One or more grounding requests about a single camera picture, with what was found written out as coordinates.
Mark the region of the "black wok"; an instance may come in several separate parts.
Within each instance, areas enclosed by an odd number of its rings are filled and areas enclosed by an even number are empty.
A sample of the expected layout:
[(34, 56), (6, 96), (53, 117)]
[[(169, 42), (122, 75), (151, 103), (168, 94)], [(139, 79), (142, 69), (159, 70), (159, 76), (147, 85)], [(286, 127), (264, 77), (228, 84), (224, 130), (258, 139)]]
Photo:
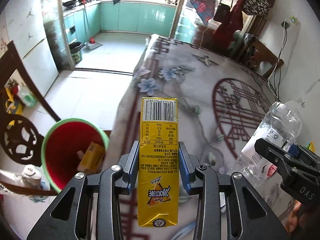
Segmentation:
[(76, 7), (77, 3), (78, 3), (78, 0), (70, 0), (70, 1), (67, 1), (67, 2), (63, 2), (62, 5), (65, 8), (70, 8), (70, 7)]

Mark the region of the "yellow tea carton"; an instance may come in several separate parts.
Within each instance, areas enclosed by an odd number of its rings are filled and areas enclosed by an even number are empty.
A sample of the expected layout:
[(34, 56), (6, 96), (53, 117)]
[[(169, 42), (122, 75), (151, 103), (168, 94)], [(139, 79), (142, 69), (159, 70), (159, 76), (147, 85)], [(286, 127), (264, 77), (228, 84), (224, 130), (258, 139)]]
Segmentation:
[(139, 226), (177, 225), (178, 168), (177, 99), (142, 98), (137, 186)]

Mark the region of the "black white patterned bag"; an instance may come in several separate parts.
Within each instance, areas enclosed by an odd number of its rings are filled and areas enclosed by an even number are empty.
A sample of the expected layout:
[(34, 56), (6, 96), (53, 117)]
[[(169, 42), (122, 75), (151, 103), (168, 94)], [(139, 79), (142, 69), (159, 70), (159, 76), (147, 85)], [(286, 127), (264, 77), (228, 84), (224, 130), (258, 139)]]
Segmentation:
[(268, 0), (245, 0), (242, 11), (248, 16), (265, 16), (270, 9)]

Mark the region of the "yellow white flat box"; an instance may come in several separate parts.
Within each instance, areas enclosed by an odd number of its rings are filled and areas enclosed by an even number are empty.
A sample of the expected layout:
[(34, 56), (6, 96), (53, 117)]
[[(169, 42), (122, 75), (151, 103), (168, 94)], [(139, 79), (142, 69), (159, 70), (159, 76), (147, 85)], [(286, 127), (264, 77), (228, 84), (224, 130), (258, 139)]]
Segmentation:
[(85, 153), (82, 150), (76, 153), (80, 159), (76, 170), (84, 172), (86, 175), (96, 174), (104, 160), (105, 153), (103, 146), (91, 142)]

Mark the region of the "clear plastic bottle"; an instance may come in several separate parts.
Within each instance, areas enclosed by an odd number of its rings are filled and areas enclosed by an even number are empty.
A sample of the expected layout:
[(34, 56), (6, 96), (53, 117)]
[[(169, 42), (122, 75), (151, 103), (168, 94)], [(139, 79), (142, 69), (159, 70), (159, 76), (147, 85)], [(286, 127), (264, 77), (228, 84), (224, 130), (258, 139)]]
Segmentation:
[(262, 183), (273, 176), (276, 166), (262, 157), (261, 153), (257, 153), (254, 149), (255, 142), (263, 138), (288, 152), (303, 126), (299, 107), (300, 104), (296, 101), (273, 103), (229, 172), (240, 172), (255, 183)]

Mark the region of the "white pearl handbag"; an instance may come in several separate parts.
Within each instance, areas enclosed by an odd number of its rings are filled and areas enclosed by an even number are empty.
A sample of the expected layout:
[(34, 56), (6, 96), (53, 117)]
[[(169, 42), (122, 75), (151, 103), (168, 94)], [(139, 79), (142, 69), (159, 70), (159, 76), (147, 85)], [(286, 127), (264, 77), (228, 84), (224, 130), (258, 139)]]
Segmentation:
[(35, 196), (31, 193), (18, 193), (17, 190), (9, 189), (9, 186), (6, 186), (5, 183), (21, 187), (22, 189), (50, 190), (50, 184), (48, 180), (44, 178), (43, 172), (34, 165), (26, 165), (20, 173), (1, 170), (1, 195), (27, 196), (34, 203), (44, 202), (48, 196)]

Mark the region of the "red bin green rim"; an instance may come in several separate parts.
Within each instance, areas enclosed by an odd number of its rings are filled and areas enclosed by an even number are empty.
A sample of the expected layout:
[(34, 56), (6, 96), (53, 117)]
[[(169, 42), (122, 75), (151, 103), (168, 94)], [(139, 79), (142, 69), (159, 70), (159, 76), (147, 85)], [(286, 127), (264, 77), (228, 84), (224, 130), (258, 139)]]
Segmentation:
[(63, 119), (49, 129), (41, 147), (41, 163), (56, 192), (77, 173), (80, 164), (77, 152), (85, 152), (92, 142), (107, 149), (109, 138), (105, 131), (83, 119)]

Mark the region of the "black kitchen trash bin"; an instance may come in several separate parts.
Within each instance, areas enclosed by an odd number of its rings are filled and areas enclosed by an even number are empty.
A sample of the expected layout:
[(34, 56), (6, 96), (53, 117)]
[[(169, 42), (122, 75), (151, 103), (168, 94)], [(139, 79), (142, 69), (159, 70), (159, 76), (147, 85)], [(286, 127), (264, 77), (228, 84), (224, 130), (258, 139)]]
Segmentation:
[(69, 44), (69, 49), (71, 52), (71, 56), (75, 62), (75, 64), (78, 64), (82, 61), (82, 43), (79, 41), (72, 42)]

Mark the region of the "dark wooden carved chair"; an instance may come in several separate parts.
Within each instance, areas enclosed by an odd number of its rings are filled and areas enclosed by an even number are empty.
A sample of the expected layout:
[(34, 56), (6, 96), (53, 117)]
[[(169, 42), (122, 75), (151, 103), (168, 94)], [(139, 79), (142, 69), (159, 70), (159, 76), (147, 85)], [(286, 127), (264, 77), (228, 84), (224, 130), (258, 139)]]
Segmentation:
[[(5, 89), (5, 84), (14, 72), (20, 74), (27, 88), (40, 105), (56, 122), (59, 122), (61, 119), (50, 107), (28, 74), (14, 41), (10, 41), (7, 44), (7, 51), (1, 57), (1, 90)], [(39, 133), (32, 121), (20, 114), (8, 113), (4, 106), (4, 99), (1, 99), (1, 148), (12, 161), (21, 165), (44, 167), (44, 141), (44, 136)], [(35, 189), (29, 186), (18, 186), (5, 181), (3, 178), (1, 179), (1, 189), (32, 197), (56, 196), (58, 191), (54, 189), (53, 183), (50, 182), (49, 185), (49, 190)]]

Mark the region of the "yellow toy on floor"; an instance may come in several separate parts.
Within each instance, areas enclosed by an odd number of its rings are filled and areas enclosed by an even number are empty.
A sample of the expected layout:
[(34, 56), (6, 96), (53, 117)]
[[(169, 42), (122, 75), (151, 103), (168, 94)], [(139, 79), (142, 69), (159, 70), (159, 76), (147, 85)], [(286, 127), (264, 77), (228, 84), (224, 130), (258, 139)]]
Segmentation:
[(23, 105), (18, 97), (18, 86), (14, 85), (13, 87), (5, 86), (5, 90), (7, 93), (7, 100), (5, 101), (5, 109), (9, 114), (18, 114), (22, 115), (23, 113)]

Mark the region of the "red hanging garment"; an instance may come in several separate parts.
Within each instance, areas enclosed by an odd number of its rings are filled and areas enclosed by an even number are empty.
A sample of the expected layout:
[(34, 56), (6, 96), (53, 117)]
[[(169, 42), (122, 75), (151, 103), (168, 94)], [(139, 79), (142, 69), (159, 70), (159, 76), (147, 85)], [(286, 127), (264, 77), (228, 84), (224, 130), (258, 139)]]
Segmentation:
[(242, 9), (245, 0), (238, 0), (227, 18), (220, 24), (213, 36), (214, 50), (221, 54), (227, 54), (227, 50), (233, 41), (236, 30), (243, 28)]

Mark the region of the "red dustpan broom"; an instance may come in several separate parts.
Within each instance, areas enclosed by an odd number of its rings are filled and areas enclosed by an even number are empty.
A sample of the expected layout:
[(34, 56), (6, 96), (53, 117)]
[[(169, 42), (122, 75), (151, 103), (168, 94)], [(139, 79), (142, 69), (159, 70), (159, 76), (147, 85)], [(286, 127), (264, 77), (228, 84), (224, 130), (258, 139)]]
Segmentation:
[(88, 27), (88, 32), (89, 32), (89, 35), (90, 35), (90, 38), (86, 43), (86, 47), (89, 50), (94, 50), (94, 49), (97, 49), (97, 48), (101, 47), (102, 44), (100, 44), (99, 42), (96, 42), (94, 37), (92, 36), (92, 32), (91, 32), (91, 29), (90, 29), (89, 20), (88, 20), (88, 16), (87, 16), (87, 11), (86, 11), (86, 0), (81, 0), (81, 1), (83, 3), (83, 6), (84, 6), (85, 19), (86, 19), (86, 23), (87, 23), (87, 27)]

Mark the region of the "wooden chair far side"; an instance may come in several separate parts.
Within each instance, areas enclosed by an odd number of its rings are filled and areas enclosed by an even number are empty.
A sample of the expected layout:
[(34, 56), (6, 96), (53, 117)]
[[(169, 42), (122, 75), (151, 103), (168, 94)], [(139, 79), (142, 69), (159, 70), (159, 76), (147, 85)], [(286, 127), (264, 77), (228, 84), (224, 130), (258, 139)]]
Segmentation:
[(265, 79), (269, 78), (275, 70), (278, 70), (284, 65), (284, 61), (276, 57), (276, 55), (253, 34), (244, 35), (242, 44), (234, 56), (235, 61)]

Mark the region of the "white refrigerator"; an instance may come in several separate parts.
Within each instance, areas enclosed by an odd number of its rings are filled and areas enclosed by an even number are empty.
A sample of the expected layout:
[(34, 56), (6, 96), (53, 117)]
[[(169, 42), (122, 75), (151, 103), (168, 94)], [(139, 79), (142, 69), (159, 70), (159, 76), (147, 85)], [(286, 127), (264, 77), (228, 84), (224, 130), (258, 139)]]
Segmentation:
[(41, 0), (10, 0), (1, 13), (1, 55), (13, 41), (33, 83), (46, 95), (58, 76), (43, 26)]

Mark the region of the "teal kitchen cabinets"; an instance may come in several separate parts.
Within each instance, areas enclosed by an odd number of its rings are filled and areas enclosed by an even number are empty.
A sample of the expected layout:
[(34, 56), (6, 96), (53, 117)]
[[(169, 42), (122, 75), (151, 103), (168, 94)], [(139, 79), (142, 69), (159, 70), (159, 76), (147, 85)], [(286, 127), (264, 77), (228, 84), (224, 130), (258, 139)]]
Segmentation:
[(101, 1), (63, 12), (68, 43), (85, 43), (100, 32), (170, 36), (176, 8), (152, 2)]

